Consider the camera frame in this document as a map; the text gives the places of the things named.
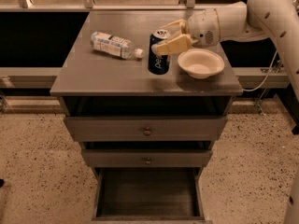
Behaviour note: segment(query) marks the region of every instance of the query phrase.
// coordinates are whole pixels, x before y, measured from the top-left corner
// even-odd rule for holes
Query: white bowl
[[[178,65],[193,78],[207,78],[224,69],[221,56],[207,49],[189,49],[178,56]]]

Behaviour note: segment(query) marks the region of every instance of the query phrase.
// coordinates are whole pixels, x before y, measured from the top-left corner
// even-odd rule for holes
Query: wire
[[[277,57],[277,55],[278,55],[278,51],[275,51],[275,54],[274,54],[273,59],[272,59],[272,62],[270,64],[270,66],[269,66],[269,70],[268,70],[267,74],[265,75],[265,77],[264,77],[263,81],[261,82],[261,84],[259,86],[257,86],[256,88],[253,88],[253,89],[250,89],[250,90],[243,89],[243,91],[252,92],[252,91],[256,91],[256,90],[258,90],[258,89],[260,89],[262,87],[262,85],[265,83],[265,81],[268,79],[268,77],[269,77],[269,75],[271,73],[271,68],[273,66],[274,60]]]

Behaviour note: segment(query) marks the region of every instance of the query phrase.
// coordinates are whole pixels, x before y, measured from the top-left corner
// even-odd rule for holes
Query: floor
[[[0,223],[90,221],[97,182],[59,106],[27,101],[13,107],[0,115],[0,177],[6,181]],[[263,102],[263,110],[258,115],[252,100],[234,102],[202,173],[204,212],[214,224],[282,223],[299,164],[299,136],[277,97]]]

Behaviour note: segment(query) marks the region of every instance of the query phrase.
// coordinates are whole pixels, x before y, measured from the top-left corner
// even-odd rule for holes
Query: plastic bottle
[[[114,35],[95,32],[91,37],[91,45],[95,50],[123,59],[143,58],[143,49],[137,49],[132,41]]]

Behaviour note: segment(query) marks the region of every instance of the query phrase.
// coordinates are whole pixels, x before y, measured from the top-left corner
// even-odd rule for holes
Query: desk
[[[189,77],[176,55],[167,74],[148,71],[151,31],[195,12],[93,11],[54,82],[65,126],[99,181],[94,223],[208,223],[197,181],[241,86],[220,45],[209,48],[225,62],[214,77]],[[145,57],[94,51],[96,31],[131,39]]]

